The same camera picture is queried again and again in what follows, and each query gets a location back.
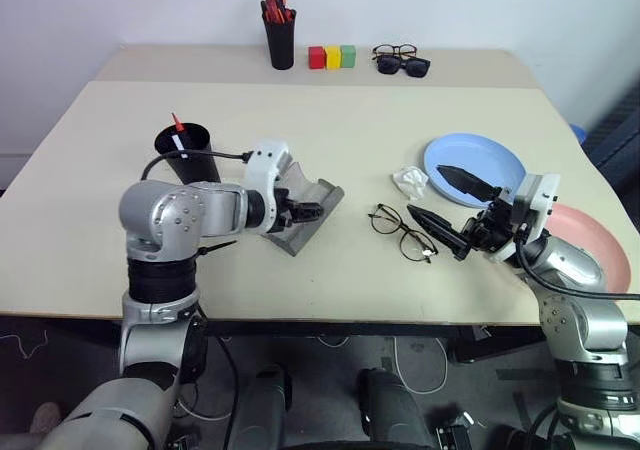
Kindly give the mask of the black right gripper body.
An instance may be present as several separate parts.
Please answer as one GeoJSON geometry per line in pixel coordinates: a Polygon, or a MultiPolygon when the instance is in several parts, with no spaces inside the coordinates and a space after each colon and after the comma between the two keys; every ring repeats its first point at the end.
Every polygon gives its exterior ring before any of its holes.
{"type": "Polygon", "coordinates": [[[488,201],[488,207],[467,220],[461,235],[466,241],[458,252],[458,260],[466,259],[471,250],[495,253],[509,243],[515,231],[511,222],[513,206],[509,202],[511,190],[489,185],[468,185],[462,190],[481,201],[488,201]]]}

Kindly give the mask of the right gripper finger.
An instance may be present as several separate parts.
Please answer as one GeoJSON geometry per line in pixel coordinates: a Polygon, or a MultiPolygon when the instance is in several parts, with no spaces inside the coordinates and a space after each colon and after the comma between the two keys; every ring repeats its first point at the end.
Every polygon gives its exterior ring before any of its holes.
{"type": "Polygon", "coordinates": [[[437,170],[449,185],[463,194],[471,195],[480,202],[493,201],[503,191],[502,187],[492,186],[460,167],[438,165],[437,170]]]}
{"type": "Polygon", "coordinates": [[[449,248],[456,260],[465,260],[471,250],[466,236],[456,231],[450,222],[434,212],[409,204],[413,220],[430,236],[449,248]]]}

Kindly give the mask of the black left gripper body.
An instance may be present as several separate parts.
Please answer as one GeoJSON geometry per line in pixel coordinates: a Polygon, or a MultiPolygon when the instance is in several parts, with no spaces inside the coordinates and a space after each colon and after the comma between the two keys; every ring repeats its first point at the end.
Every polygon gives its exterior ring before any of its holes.
{"type": "Polygon", "coordinates": [[[274,232],[281,232],[293,224],[304,223],[306,221],[306,203],[299,202],[289,197],[289,190],[286,188],[276,188],[274,190],[276,199],[276,219],[273,224],[274,232]]]}

